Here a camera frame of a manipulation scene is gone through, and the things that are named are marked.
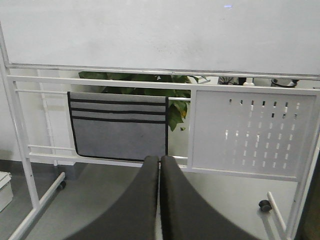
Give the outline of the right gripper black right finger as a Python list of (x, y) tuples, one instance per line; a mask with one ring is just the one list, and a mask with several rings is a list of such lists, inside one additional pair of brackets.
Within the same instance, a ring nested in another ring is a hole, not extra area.
[(195, 190), (176, 160), (160, 160), (160, 216), (164, 240), (255, 240)]

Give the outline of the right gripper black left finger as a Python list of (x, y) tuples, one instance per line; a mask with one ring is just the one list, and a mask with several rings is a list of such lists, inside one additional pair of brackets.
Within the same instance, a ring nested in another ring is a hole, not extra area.
[(159, 186), (159, 158), (147, 156), (119, 199), (68, 240), (154, 240)]

